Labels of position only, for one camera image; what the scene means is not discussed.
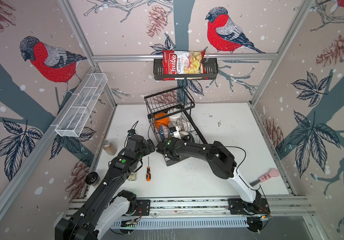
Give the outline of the blue patterned bowl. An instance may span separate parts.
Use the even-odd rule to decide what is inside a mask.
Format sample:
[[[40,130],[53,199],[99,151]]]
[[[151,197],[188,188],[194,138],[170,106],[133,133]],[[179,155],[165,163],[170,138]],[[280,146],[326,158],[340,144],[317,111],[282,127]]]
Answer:
[[[159,134],[161,137],[161,141],[164,142],[170,137],[170,129],[166,125],[159,125]]]

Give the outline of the orange plastic bowl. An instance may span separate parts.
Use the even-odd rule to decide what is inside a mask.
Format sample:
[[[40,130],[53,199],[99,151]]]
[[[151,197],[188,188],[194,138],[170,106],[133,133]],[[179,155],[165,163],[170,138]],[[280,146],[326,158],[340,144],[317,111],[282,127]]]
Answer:
[[[166,113],[155,114],[154,119],[155,119],[154,120],[155,127],[157,130],[160,128],[160,126],[164,126],[164,127],[169,126],[169,118],[167,117]]]

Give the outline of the cream ceramic bowl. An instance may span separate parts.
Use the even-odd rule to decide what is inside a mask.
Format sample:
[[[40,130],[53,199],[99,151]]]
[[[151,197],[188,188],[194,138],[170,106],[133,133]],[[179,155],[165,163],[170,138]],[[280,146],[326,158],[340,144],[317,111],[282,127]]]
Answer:
[[[172,137],[174,138],[178,138],[178,139],[185,139],[185,140],[188,140],[190,137],[189,137],[189,133],[186,132],[186,131],[175,131],[175,132],[172,132]]]

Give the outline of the white ceramic bowl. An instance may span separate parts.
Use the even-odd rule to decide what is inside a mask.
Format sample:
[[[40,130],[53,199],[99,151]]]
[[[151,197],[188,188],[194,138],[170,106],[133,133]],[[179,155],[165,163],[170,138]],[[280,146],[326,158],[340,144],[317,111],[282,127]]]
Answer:
[[[174,113],[168,117],[170,122],[176,123],[182,117],[182,113]]]

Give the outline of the white patterned bowl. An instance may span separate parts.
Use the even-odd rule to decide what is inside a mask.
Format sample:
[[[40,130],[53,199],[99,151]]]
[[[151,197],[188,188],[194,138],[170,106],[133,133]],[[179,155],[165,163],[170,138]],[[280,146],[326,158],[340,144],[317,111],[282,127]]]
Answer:
[[[191,124],[188,121],[186,121],[185,119],[178,119],[177,124],[178,124],[178,127],[181,131],[185,131],[185,132],[191,132],[192,131]]]

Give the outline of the light green ceramic bowl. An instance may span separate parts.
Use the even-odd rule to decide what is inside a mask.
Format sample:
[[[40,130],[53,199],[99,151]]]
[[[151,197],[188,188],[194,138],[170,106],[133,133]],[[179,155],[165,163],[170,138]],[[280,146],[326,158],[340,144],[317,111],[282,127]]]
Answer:
[[[196,137],[192,133],[188,133],[185,136],[185,140],[190,143],[196,143]]]

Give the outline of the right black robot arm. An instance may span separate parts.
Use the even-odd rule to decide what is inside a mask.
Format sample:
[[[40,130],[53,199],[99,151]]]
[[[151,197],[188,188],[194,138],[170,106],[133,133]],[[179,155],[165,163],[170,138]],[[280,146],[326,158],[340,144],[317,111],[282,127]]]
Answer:
[[[227,180],[234,187],[244,203],[256,206],[261,203],[259,190],[247,182],[239,171],[234,155],[218,141],[213,144],[196,144],[170,138],[166,142],[158,143],[156,151],[171,161],[179,161],[183,157],[204,160],[215,176]]]

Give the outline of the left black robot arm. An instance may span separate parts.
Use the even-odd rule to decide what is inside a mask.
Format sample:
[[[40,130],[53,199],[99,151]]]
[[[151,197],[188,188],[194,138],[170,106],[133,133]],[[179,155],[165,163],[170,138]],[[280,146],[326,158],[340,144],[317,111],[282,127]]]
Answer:
[[[139,169],[138,162],[154,151],[151,140],[139,135],[129,136],[127,145],[112,159],[105,177],[89,199],[70,219],[62,218],[57,223],[55,239],[99,240],[121,216],[134,213],[136,195],[117,190]]]

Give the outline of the small clear bottle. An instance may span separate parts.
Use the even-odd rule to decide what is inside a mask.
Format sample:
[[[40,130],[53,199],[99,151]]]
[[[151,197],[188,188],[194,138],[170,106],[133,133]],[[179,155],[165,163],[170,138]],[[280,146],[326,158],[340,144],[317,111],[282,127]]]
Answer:
[[[137,180],[137,172],[131,172],[131,174],[128,177],[128,181],[135,182]]]

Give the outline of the glass jar with lid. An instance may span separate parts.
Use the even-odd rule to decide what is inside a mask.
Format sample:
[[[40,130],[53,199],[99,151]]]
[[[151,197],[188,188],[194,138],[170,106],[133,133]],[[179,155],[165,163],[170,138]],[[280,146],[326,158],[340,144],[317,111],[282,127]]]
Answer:
[[[109,140],[105,140],[103,142],[102,147],[107,152],[108,155],[114,156],[117,152],[116,146]]]

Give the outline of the red cassava chips bag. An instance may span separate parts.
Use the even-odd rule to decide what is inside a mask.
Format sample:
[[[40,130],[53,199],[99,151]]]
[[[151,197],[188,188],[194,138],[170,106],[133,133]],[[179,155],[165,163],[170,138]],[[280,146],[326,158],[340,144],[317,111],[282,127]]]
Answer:
[[[197,75],[205,74],[203,58],[206,51],[173,51],[163,50],[164,75]]]

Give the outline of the orange handled screwdriver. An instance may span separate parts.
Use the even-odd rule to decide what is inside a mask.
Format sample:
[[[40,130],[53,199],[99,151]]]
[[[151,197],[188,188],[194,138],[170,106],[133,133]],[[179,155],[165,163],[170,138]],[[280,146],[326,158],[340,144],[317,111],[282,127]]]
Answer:
[[[147,182],[151,181],[151,168],[150,168],[150,159],[148,159],[147,173],[146,173]]]

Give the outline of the white mesh wall shelf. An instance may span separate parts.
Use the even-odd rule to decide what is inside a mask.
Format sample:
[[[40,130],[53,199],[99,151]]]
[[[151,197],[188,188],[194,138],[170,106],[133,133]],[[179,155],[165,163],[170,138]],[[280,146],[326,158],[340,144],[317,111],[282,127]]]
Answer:
[[[55,129],[60,137],[78,138],[81,135],[107,81],[108,79],[103,73],[89,75],[88,80],[81,91],[76,94],[75,100]]]

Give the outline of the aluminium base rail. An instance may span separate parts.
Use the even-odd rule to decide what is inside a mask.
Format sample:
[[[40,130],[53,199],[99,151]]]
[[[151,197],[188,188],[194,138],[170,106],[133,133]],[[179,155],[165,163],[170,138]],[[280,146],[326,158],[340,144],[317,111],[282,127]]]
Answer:
[[[138,198],[130,216],[111,220],[111,230],[159,230],[198,228],[247,228],[259,233],[274,219],[300,219],[301,225],[316,226],[315,213],[306,197],[267,196],[256,215],[237,213],[235,197]]]

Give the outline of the pink handled brush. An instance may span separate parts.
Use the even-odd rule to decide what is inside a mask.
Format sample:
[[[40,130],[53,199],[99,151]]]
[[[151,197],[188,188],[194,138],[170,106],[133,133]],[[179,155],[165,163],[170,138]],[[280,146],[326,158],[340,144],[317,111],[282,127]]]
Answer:
[[[270,169],[267,173],[265,173],[264,175],[262,175],[260,178],[258,178],[257,180],[253,181],[250,183],[250,185],[252,187],[260,184],[260,183],[263,183],[269,179],[272,179],[272,178],[277,178],[277,177],[280,177],[280,172],[277,170],[277,169]]]

